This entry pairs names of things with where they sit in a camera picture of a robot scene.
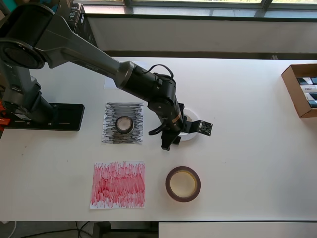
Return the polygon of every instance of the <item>red scribbles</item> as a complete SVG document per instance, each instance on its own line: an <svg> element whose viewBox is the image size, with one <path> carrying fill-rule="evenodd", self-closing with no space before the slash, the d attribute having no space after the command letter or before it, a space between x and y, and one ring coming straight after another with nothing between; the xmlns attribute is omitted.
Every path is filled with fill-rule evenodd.
<svg viewBox="0 0 317 238"><path fill-rule="evenodd" d="M144 162L96 163L90 208L144 207Z"/></svg>

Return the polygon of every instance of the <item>black mounting plate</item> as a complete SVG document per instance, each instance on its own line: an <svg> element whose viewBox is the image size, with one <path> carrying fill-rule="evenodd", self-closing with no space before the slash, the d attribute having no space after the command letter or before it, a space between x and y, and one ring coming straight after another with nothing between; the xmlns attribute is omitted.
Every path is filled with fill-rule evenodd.
<svg viewBox="0 0 317 238"><path fill-rule="evenodd" d="M10 124L4 128L79 131L85 109L84 105L66 103L50 103L50 105L56 110L56 116L51 122L40 124L22 119L11 119Z"/></svg>

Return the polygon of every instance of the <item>white table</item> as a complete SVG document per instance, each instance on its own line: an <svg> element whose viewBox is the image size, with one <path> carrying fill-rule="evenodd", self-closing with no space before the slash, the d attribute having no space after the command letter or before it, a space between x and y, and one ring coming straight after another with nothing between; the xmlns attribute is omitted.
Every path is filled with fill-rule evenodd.
<svg viewBox="0 0 317 238"><path fill-rule="evenodd" d="M0 140L1 220L317 220L317 119L300 119L281 78L299 60L118 58L174 72L178 101L214 124L171 151L146 108L142 145L101 144L106 102L136 102L104 90L104 77L67 63L32 71L49 102L80 103L79 132L5 130ZM145 161L144 209L90 210L94 162ZM165 191L185 165L202 189L190 203Z"/></svg>

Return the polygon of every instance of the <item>white paper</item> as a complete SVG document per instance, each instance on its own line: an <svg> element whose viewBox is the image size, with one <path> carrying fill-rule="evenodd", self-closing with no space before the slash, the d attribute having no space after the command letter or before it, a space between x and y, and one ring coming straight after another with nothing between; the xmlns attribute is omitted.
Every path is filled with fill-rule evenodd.
<svg viewBox="0 0 317 238"><path fill-rule="evenodd" d="M143 208L144 174L142 161L95 163L90 209Z"/></svg>
<svg viewBox="0 0 317 238"><path fill-rule="evenodd" d="M134 63L143 69L148 69L147 63L145 62L134 62ZM112 78L106 77L104 89L118 89L118 88L116 87L114 80Z"/></svg>
<svg viewBox="0 0 317 238"><path fill-rule="evenodd" d="M143 140L143 103L106 103L101 143L140 144ZM116 121L119 117L130 117L133 129L127 134L119 133Z"/></svg>

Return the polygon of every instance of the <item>floor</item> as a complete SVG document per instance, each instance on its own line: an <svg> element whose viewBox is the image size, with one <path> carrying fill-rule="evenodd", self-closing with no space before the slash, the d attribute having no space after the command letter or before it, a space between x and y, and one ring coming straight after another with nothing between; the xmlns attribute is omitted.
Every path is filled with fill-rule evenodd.
<svg viewBox="0 0 317 238"><path fill-rule="evenodd" d="M78 226L82 226L85 222L78 222ZM93 222L88 223L85 226L85 231L93 233ZM0 222L0 238L7 238L14 227L14 222L3 224ZM48 232L54 230L65 230L76 228L75 222L17 222L16 230L11 238L20 238L35 233ZM82 238L88 238L85 233L81 233ZM37 238L78 238L77 231L69 231L62 233L45 234L38 236Z"/></svg>

